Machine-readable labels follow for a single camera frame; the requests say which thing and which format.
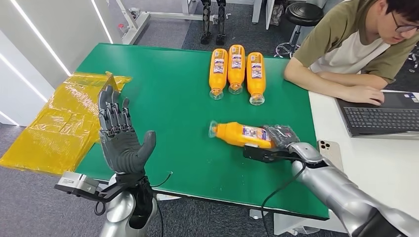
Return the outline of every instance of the white wall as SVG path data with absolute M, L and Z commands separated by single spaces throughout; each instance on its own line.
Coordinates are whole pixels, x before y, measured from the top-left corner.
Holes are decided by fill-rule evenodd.
M 13 5 L 0 0 L 0 54 L 47 99 L 67 77 L 50 51 Z M 72 74 L 100 42 L 110 42 L 91 0 L 16 0 L 39 33 Z M 113 43 L 121 43 L 105 0 L 95 0 Z M 44 105 L 40 98 L 0 60 L 0 111 L 29 125 Z M 9 123 L 0 116 L 1 123 Z
M 48 99 L 54 89 L 14 44 L 0 31 L 0 53 L 32 85 Z M 0 111 L 20 125 L 32 122 L 45 101 L 0 59 Z M 3 116 L 2 123 L 10 124 Z
M 41 35 L 70 71 L 99 42 L 109 42 L 90 0 L 16 0 Z M 96 0 L 105 22 L 110 22 L 105 0 Z M 115 27 L 107 27 L 115 43 Z M 10 0 L 0 1 L 0 30 L 56 88 L 67 75 L 35 35 Z

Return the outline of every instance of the bottle label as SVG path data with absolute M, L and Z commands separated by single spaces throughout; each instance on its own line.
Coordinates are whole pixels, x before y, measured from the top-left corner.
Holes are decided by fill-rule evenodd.
M 231 68 L 237 68 L 237 69 L 241 69 L 242 68 L 242 55 L 241 54 L 233 54 L 231 56 Z
M 243 126 L 243 136 L 271 141 L 266 130 L 260 127 Z
M 251 64 L 251 78 L 256 78 L 256 79 L 262 78 L 262 64 L 261 63 Z
M 224 72 L 224 59 L 216 58 L 214 59 L 214 73 L 223 73 Z
M 216 50 L 214 53 L 214 73 L 224 73 L 224 51 Z

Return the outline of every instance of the robot leg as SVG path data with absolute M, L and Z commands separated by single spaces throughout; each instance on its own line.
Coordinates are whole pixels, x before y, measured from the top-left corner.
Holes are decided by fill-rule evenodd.
M 215 44 L 224 45 L 225 33 L 224 33 L 224 23 L 225 23 L 225 0 L 217 0 L 218 4 L 218 35 L 215 40 Z
M 210 6 L 211 0 L 201 0 L 204 5 L 204 11 L 202 15 L 202 21 L 204 23 L 204 34 L 201 37 L 201 44 L 209 44 L 211 38 L 210 32 Z

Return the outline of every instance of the bottle cap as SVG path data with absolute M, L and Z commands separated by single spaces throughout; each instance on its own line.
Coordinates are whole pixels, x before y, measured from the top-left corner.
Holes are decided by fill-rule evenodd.
M 216 137 L 216 135 L 217 135 L 217 126 L 218 126 L 218 123 L 217 122 L 215 122 L 214 120 L 211 121 L 211 123 L 209 124 L 208 137 L 210 137 L 210 138 Z
M 228 91 L 233 94 L 233 95 L 238 95 L 240 93 L 242 93 L 243 91 L 243 87 L 241 84 L 239 83 L 232 83 L 229 87 L 228 87 Z
M 214 88 L 209 92 L 209 96 L 214 100 L 220 100 L 224 97 L 224 93 L 221 89 Z
M 265 103 L 265 97 L 262 94 L 253 94 L 249 101 L 252 105 L 261 105 Z

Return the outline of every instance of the smartphone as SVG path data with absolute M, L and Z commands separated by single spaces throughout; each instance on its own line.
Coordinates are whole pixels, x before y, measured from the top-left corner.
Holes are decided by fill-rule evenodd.
M 322 156 L 329 159 L 338 169 L 343 171 L 342 156 L 340 154 L 340 146 L 337 142 L 319 140 L 317 141 L 319 152 Z

